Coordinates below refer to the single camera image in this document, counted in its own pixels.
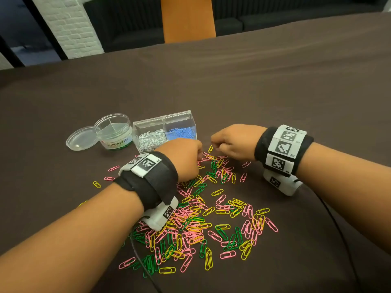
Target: table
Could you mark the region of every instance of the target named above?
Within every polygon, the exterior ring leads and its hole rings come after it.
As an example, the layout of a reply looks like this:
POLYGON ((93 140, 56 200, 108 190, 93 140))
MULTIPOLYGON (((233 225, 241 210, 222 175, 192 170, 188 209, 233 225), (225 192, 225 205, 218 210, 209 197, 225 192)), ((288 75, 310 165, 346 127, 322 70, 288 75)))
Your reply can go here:
MULTIPOLYGON (((134 145, 65 146, 73 131, 110 113, 136 121, 191 109, 206 149, 210 135, 232 123, 285 123, 390 166, 390 31, 390 14, 350 15, 0 72, 0 252, 95 195, 92 182, 106 186, 107 170, 137 153, 134 145)), ((198 259, 185 274, 158 275, 163 291, 355 292, 345 248, 316 196, 304 187, 285 197, 255 162, 247 172, 226 193, 269 207, 279 232, 262 235, 246 262, 218 259, 211 244, 212 270, 198 259)), ((223 223, 217 216, 208 221, 223 223)), ((390 291, 391 257, 337 220, 364 288, 390 291)), ((153 291, 139 271, 118 271, 130 254, 119 252, 94 292, 153 291)))

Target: fist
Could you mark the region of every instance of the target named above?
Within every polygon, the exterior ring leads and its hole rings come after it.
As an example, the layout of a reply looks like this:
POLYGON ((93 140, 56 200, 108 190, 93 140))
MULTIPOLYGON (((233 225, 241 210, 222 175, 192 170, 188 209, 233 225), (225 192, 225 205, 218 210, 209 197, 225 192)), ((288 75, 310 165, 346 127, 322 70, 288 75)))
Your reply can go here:
POLYGON ((255 160, 255 147, 266 127, 233 124, 215 133, 210 139, 213 147, 238 160, 255 160))
POLYGON ((202 152, 200 141, 178 138, 164 143, 155 151, 163 153, 173 163, 178 182, 188 181, 198 175, 197 159, 202 152))

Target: cable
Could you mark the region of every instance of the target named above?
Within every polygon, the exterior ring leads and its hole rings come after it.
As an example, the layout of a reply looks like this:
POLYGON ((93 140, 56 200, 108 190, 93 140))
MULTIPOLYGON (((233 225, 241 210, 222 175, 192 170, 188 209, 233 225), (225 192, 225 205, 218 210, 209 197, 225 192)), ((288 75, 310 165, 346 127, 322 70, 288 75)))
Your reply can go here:
POLYGON ((357 282, 357 285, 359 286, 359 290, 360 290, 360 292, 364 292, 362 287, 361 287, 361 281, 360 281, 359 275, 357 274, 356 267, 354 266, 353 257, 351 256, 350 249, 349 249, 349 246, 348 246, 348 242, 346 241, 345 236, 343 235, 343 233, 342 233, 342 231, 341 231, 337 221, 335 220, 333 214, 330 212, 330 209, 327 207, 326 203, 323 201, 322 198, 320 198, 319 195, 317 195, 316 193, 315 193, 315 195, 320 199, 321 203, 326 208, 326 211, 328 212, 328 214, 330 215, 331 219, 333 220, 334 225, 337 228, 337 230, 339 232, 339 235, 341 236, 343 244, 345 245, 346 252, 348 253, 350 266, 351 266, 351 268, 353 270, 353 274, 354 274, 354 277, 356 278, 356 282, 357 282))
POLYGON ((159 285, 156 284, 155 281, 152 279, 152 276, 150 275, 148 269, 144 266, 143 261, 140 259, 140 256, 137 254, 136 247, 134 246, 134 241, 133 241, 133 227, 132 227, 132 230, 130 231, 130 242, 132 244, 132 248, 133 248, 134 254, 136 255, 136 258, 138 259, 138 261, 141 264, 141 267, 144 269, 144 271, 146 272, 150 281, 152 282, 152 285, 155 287, 155 289, 158 293, 163 293, 163 291, 160 289, 159 285))

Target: wristband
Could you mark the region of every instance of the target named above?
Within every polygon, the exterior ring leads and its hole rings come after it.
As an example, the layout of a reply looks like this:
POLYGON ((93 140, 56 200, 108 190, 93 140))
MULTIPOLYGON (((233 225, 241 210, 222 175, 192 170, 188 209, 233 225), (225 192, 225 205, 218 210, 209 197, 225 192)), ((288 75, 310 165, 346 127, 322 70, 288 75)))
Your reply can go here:
POLYGON ((301 158, 313 141, 303 130, 286 125, 269 127, 259 139, 254 156, 264 168, 289 177, 296 174, 301 158))
POLYGON ((114 182, 128 191, 135 191, 144 210, 153 209, 162 201, 170 205, 176 194, 178 173, 161 152, 140 154, 124 165, 119 174, 114 182))

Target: floor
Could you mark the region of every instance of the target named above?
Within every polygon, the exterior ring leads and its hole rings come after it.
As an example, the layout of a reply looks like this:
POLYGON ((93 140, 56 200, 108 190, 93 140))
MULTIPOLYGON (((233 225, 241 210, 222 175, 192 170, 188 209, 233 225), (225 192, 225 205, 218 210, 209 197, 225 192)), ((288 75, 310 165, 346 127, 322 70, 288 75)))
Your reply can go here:
POLYGON ((36 51, 25 49, 22 46, 12 47, 11 49, 25 66, 61 61, 54 49, 36 51))

